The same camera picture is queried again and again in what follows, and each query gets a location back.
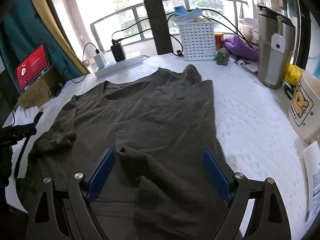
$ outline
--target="yellow package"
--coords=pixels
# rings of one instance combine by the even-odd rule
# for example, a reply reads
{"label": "yellow package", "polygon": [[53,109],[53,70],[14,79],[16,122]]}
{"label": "yellow package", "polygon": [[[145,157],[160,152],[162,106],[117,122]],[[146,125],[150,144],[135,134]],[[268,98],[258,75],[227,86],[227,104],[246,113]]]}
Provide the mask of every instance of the yellow package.
{"label": "yellow package", "polygon": [[288,71],[287,71],[287,74],[285,75],[285,78],[291,84],[296,86],[303,71],[304,70],[302,68],[299,68],[296,65],[290,64],[289,68],[288,68]]}

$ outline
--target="purple cloth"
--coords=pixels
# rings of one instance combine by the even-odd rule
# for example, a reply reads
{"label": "purple cloth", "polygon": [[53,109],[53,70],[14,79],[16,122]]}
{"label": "purple cloth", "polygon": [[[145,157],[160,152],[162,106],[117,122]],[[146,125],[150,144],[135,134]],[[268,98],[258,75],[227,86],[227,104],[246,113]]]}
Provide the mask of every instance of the purple cloth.
{"label": "purple cloth", "polygon": [[223,47],[236,56],[259,61],[259,51],[244,44],[239,36],[226,38]]}

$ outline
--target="dark gray t-shirt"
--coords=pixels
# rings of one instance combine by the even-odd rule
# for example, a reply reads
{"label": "dark gray t-shirt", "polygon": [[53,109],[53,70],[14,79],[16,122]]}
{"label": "dark gray t-shirt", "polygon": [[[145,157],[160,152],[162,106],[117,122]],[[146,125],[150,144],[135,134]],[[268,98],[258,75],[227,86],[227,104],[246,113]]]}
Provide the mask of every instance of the dark gray t-shirt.
{"label": "dark gray t-shirt", "polygon": [[17,192],[27,211],[45,177],[66,183],[84,172],[106,148],[116,163],[91,204],[110,240],[205,239],[226,203],[202,164],[216,138],[212,81],[193,65],[183,73],[159,68],[135,82],[100,83],[73,96],[28,156]]}

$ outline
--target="white plastic basket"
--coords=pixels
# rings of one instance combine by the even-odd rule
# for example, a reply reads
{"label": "white plastic basket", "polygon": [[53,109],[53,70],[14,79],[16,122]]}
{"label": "white plastic basket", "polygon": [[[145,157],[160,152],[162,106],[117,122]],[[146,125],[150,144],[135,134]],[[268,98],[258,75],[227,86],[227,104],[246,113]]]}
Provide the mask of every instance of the white plastic basket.
{"label": "white plastic basket", "polygon": [[213,60],[216,41],[213,22],[178,24],[184,51],[184,60]]}

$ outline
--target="black lid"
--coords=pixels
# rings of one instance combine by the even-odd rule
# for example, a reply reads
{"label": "black lid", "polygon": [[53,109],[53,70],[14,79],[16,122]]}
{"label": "black lid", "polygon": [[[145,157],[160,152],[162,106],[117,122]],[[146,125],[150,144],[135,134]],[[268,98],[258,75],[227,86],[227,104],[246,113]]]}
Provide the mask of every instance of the black lid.
{"label": "black lid", "polygon": [[264,16],[264,17],[268,17],[268,18],[276,20],[276,21],[277,21],[277,16],[279,15],[279,16],[281,16],[282,23],[287,24],[287,25],[295,28],[295,26],[292,24],[292,21],[288,17],[286,17],[280,13],[277,13],[276,11],[273,11],[270,8],[265,7],[265,6],[259,6],[259,9],[260,9],[259,15]]}

